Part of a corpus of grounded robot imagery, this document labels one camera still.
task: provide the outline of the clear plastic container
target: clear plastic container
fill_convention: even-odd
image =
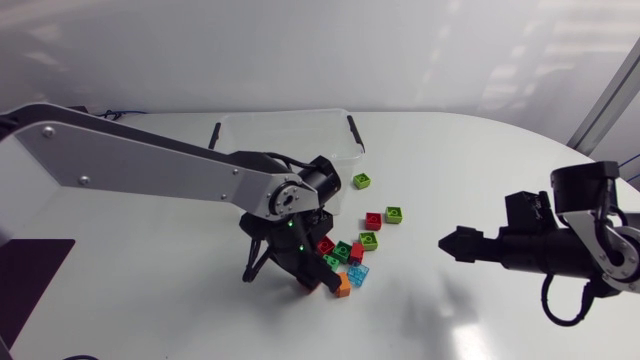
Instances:
[[[275,152],[303,162],[318,155],[331,160],[342,188],[326,204],[334,215],[340,213],[353,169],[364,154],[364,145],[355,122],[346,110],[309,110],[266,113],[238,113],[223,117],[213,149]]]

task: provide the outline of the white table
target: white table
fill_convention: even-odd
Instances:
[[[222,114],[144,116],[124,123],[206,147]],[[267,263],[241,281],[249,239],[233,206],[63,189],[19,234],[77,243],[13,346],[20,359],[631,359],[640,297],[597,299],[560,328],[540,305],[543,275],[457,263],[437,241],[466,225],[495,237],[504,196],[547,190],[552,170],[588,158],[510,125],[443,113],[354,113],[366,145],[330,233],[351,241],[367,211],[401,206],[365,254],[362,288],[309,296]],[[618,182],[620,204],[640,194]],[[584,281],[557,278],[552,309],[570,318]]]

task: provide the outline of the green block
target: green block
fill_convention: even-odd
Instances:
[[[338,270],[338,265],[340,265],[340,260],[334,258],[331,255],[325,255],[322,258],[327,262],[327,264],[329,264],[329,266],[331,266],[331,271]]]
[[[371,179],[367,176],[367,174],[362,173],[353,177],[353,184],[358,189],[364,189],[371,185]]]
[[[338,241],[336,247],[333,249],[333,257],[340,260],[341,263],[346,264],[351,254],[351,245]]]
[[[399,207],[387,206],[385,219],[389,224],[400,224],[402,222],[402,209]]]
[[[378,239],[375,233],[360,233],[360,243],[366,251],[373,251],[378,248]]]

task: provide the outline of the orange block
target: orange block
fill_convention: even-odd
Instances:
[[[347,277],[347,273],[341,272],[341,273],[338,273],[338,275],[340,276],[340,280],[342,280],[342,283],[340,284],[340,287],[338,288],[338,290],[336,290],[335,292],[336,296],[337,297],[349,296],[349,294],[351,293],[351,283],[349,283],[349,278]]]

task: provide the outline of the toy block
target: toy block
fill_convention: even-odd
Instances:
[[[365,251],[373,251],[378,248],[378,239],[375,233],[360,233],[360,243]]]
[[[342,283],[340,284],[338,290],[336,290],[335,292],[336,296],[349,296],[349,294],[351,293],[351,283],[349,283],[349,277],[345,272],[338,273],[338,275],[340,276],[340,280],[342,280]]]
[[[367,230],[378,231],[382,227],[382,215],[376,213],[367,213],[364,221],[364,228]]]
[[[334,258],[331,255],[325,255],[322,258],[327,262],[327,264],[329,264],[329,266],[331,267],[331,271],[335,272],[336,270],[338,270],[338,266],[340,265],[340,260]]]
[[[354,262],[362,264],[362,258],[364,257],[364,246],[361,243],[353,243],[351,246],[351,254],[349,255],[349,264]]]
[[[353,177],[353,184],[360,190],[371,185],[371,179],[367,174],[362,173]]]
[[[349,278],[349,282],[351,282],[355,287],[360,287],[368,273],[368,267],[361,264],[354,264],[349,267],[349,270],[347,270],[347,277]]]
[[[389,224],[400,224],[402,222],[402,209],[399,207],[387,206],[385,219]]]
[[[349,260],[349,254],[351,253],[351,245],[338,241],[335,249],[333,249],[333,257],[340,260],[341,263],[346,264]]]
[[[316,248],[318,252],[322,255],[329,255],[333,251],[336,245],[329,239],[329,237],[325,236],[322,240],[318,242]]]

